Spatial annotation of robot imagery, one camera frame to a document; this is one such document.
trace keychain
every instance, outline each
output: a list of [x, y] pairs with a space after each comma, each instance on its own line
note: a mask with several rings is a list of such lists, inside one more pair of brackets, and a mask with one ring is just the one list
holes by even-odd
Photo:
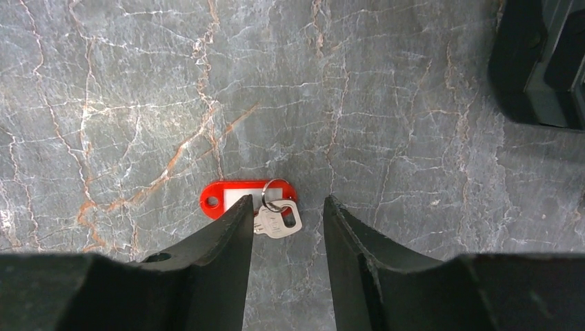
[[[212, 219], [218, 219], [244, 195], [251, 194], [254, 204], [254, 233], [280, 239], [302, 229], [297, 208], [297, 192], [284, 179], [263, 181], [216, 181], [201, 193], [201, 209]], [[288, 227], [283, 216], [292, 214], [295, 224]]]

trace key ring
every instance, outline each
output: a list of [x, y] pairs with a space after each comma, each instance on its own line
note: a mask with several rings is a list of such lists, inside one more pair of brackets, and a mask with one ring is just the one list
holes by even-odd
[[282, 178], [275, 178], [275, 179], [271, 179], [269, 180], [265, 185], [264, 188], [262, 188], [262, 205], [264, 205], [264, 207], [266, 207], [266, 209], [268, 209], [271, 212], [283, 212], [285, 211], [288, 207], [285, 208], [280, 208], [274, 205], [274, 203], [271, 202], [266, 202], [266, 190], [268, 189], [268, 186], [270, 186], [271, 183], [273, 183], [274, 181], [283, 181], [285, 183], [288, 184], [288, 182], [285, 179]]

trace key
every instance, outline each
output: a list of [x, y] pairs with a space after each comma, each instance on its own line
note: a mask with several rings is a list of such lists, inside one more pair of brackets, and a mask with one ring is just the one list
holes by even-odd
[[295, 218], [295, 225], [291, 228], [288, 228], [284, 224], [281, 213], [272, 212], [268, 208], [262, 206], [260, 207], [260, 210], [258, 210], [258, 215], [254, 218], [254, 233], [264, 233], [270, 238], [280, 239], [290, 236], [291, 234], [294, 234], [303, 228], [303, 223], [301, 222], [301, 217], [299, 216], [299, 210], [297, 208], [297, 204], [294, 201], [276, 200], [271, 201], [271, 203], [278, 208], [290, 208], [292, 215]]

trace gray marble table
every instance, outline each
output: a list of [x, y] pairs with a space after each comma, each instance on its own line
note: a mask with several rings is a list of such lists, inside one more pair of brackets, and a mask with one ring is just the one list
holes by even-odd
[[585, 136], [486, 79], [497, 0], [0, 2], [0, 250], [144, 258], [217, 179], [284, 177], [245, 330], [334, 330], [324, 197], [418, 252], [585, 251]]

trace red key tag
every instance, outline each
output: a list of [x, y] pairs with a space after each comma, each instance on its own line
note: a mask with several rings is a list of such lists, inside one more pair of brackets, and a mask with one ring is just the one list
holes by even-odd
[[[216, 181], [207, 185], [201, 193], [199, 204], [203, 212], [212, 219], [218, 219], [244, 195], [251, 194], [254, 210], [262, 205], [261, 195], [270, 179], [259, 181]], [[266, 201], [289, 199], [297, 202], [297, 191], [284, 179], [275, 179], [266, 188]], [[290, 214], [290, 208], [283, 216]]]

